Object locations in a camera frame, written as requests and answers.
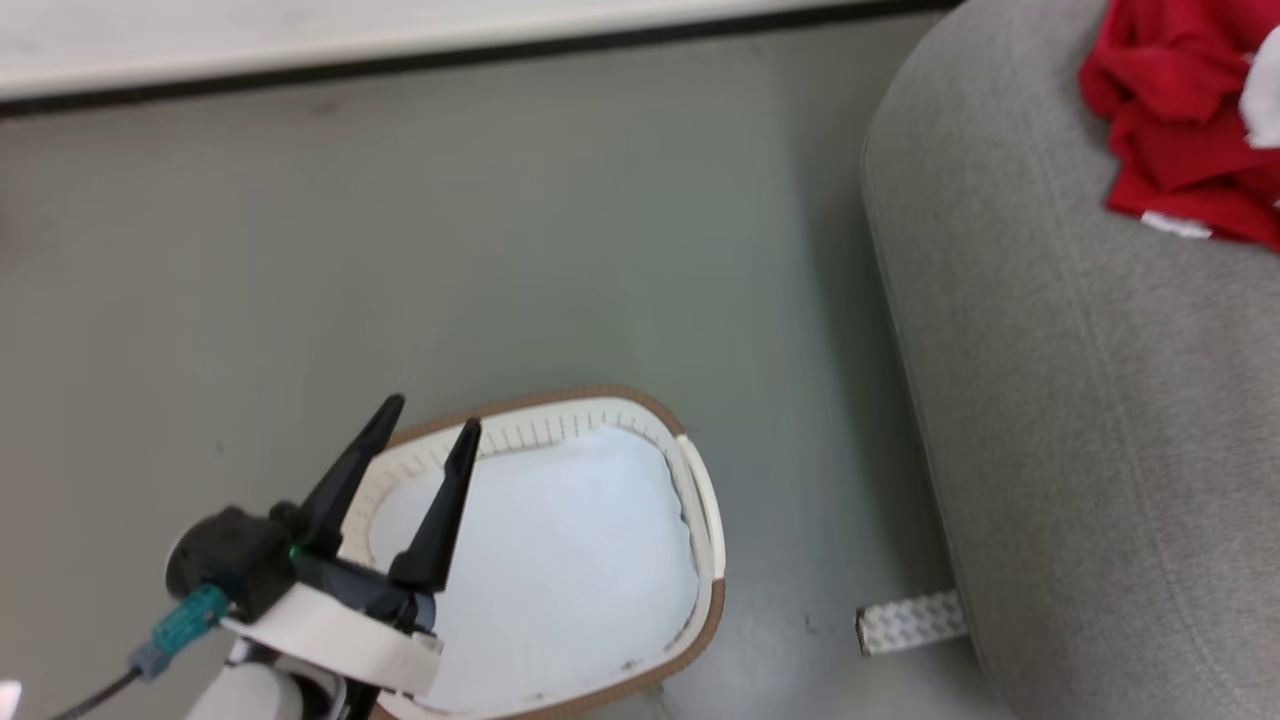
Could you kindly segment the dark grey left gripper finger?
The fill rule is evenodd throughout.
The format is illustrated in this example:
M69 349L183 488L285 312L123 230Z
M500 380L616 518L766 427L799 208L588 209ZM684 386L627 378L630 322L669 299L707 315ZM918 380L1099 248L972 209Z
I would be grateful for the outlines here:
M342 523L356 491L371 461L389 445L403 409L403 395L388 396L306 496L300 507L306 528L298 541L306 552L337 555L343 542Z
M394 584L417 593L447 588L481 438L483 423L472 416L445 459L442 483L417 532L390 564Z

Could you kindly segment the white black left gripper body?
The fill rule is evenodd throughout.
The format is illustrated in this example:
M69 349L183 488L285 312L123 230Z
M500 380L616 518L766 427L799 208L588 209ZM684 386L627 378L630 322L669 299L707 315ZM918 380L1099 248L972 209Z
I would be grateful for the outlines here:
M406 696L426 694L443 643L433 596L343 559L293 553L294 584L255 623L221 626L348 680Z

